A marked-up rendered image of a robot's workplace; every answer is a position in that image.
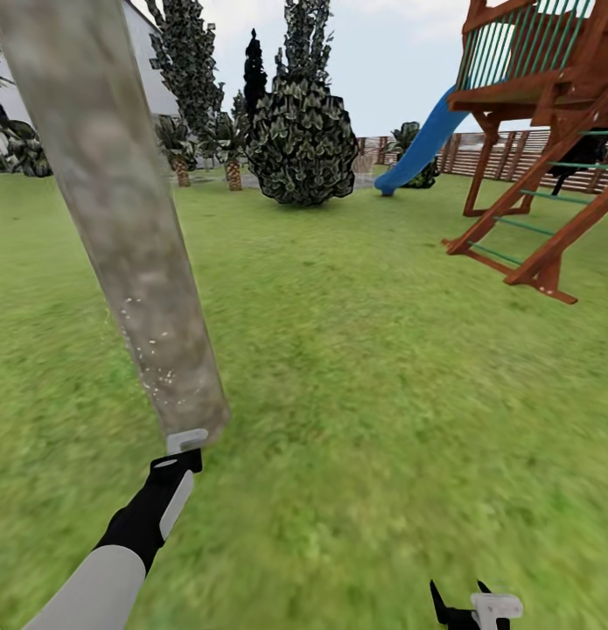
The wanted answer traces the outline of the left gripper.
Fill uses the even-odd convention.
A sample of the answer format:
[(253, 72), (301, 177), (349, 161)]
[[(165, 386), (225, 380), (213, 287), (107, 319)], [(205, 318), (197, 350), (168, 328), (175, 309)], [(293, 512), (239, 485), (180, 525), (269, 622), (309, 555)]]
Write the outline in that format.
[(190, 468), (192, 473), (198, 473), (201, 471), (201, 450), (195, 448), (190, 451), (182, 451), (180, 454), (175, 454), (174, 458), (182, 459), (186, 468)]

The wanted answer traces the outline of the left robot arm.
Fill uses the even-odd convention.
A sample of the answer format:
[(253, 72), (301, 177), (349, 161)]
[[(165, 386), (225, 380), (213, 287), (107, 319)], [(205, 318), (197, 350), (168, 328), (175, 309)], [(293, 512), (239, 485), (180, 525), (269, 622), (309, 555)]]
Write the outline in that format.
[(22, 630), (124, 630), (156, 551), (201, 471), (201, 450), (181, 446), (206, 437), (205, 429), (196, 429), (167, 438), (169, 458), (151, 467), (144, 487), (114, 513), (97, 548)]

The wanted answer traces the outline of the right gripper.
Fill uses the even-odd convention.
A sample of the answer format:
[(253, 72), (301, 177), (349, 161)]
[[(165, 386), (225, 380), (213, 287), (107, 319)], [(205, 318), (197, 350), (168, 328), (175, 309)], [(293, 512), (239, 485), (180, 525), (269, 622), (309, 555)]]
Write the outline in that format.
[[(478, 585), (482, 593), (492, 593), (480, 580)], [(437, 620), (440, 624), (447, 626), (448, 630), (481, 630), (472, 617), (472, 610), (458, 610), (454, 606), (445, 606), (433, 581), (430, 582), (430, 590), (436, 608)], [(499, 618), (496, 623), (498, 630), (511, 630), (511, 623), (508, 618)]]

